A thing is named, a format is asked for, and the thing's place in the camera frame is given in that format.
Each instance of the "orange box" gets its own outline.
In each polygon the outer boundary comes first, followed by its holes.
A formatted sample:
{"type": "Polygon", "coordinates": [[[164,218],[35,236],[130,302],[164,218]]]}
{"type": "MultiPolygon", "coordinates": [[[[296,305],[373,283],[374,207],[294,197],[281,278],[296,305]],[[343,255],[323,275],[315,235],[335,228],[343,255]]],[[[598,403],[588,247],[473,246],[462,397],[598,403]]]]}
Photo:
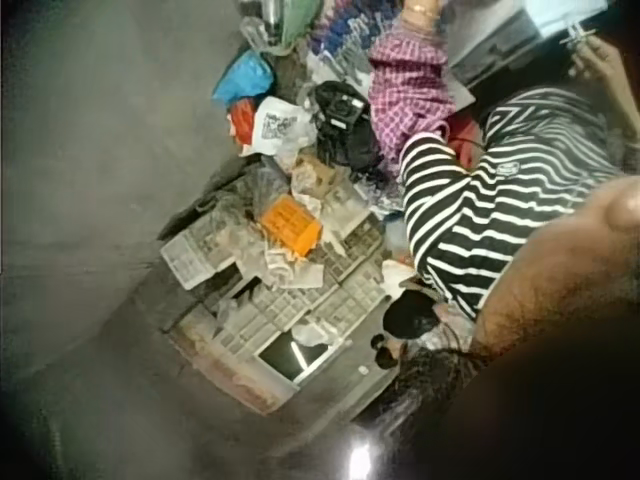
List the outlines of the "orange box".
{"type": "Polygon", "coordinates": [[[301,257],[315,247],[322,224],[291,195],[281,195],[260,219],[262,226],[301,257]]]}

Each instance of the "striped shirt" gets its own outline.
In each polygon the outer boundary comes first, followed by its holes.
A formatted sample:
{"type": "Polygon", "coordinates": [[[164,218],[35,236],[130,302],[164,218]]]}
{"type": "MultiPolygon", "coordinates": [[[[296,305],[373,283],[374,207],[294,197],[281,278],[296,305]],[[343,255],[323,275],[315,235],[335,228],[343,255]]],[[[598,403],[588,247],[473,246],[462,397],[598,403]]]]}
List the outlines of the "striped shirt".
{"type": "Polygon", "coordinates": [[[531,233],[573,213],[621,175],[608,161],[606,125],[590,104],[557,88],[505,102],[485,126],[486,153],[468,172],[434,133],[400,154],[405,222],[425,282],[475,319],[531,233]]]}

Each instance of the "light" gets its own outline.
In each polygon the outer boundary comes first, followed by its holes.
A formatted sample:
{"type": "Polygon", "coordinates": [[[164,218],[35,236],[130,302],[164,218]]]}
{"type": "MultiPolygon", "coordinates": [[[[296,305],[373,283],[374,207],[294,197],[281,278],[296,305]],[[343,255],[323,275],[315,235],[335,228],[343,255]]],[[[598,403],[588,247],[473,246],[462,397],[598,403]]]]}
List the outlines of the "light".
{"type": "Polygon", "coordinates": [[[302,370],[306,370],[307,368],[309,368],[309,365],[307,365],[307,362],[302,356],[302,352],[300,351],[300,348],[298,347],[298,344],[296,342],[291,342],[291,350],[293,350],[293,354],[296,356],[296,359],[298,360],[298,363],[300,364],[302,370]]]}
{"type": "Polygon", "coordinates": [[[349,462],[349,480],[366,480],[371,471],[369,445],[354,448],[349,462]]]}

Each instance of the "black hair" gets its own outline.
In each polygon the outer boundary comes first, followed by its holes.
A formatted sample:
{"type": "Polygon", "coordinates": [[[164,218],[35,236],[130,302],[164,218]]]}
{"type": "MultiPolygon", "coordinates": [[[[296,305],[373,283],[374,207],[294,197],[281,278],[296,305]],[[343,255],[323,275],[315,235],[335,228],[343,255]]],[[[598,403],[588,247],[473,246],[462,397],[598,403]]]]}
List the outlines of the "black hair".
{"type": "Polygon", "coordinates": [[[387,347],[381,347],[378,349],[378,353],[376,353],[376,365],[380,367],[382,370],[391,370],[398,366],[398,360],[393,358],[391,355],[391,350],[387,347]]]}
{"type": "Polygon", "coordinates": [[[386,332],[400,340],[420,338],[439,323],[433,311],[435,301],[424,293],[405,290],[382,317],[386,332]]]}
{"type": "Polygon", "coordinates": [[[385,342],[385,337],[383,333],[378,333],[371,338],[371,348],[373,350],[378,350],[380,346],[385,342]]]}

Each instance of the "pink plaid shirt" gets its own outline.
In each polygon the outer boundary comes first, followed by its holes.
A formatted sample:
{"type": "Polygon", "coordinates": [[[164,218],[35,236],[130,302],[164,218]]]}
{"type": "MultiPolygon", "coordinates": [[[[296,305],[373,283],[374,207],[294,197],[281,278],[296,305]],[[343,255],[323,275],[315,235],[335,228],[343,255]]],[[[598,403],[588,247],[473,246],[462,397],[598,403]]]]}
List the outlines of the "pink plaid shirt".
{"type": "Polygon", "coordinates": [[[394,178],[400,171],[400,152],[409,139],[416,133],[435,131],[446,137],[445,119],[455,113],[442,79],[447,55],[436,43],[398,21],[370,53],[373,130],[385,157],[385,170],[394,178]]]}

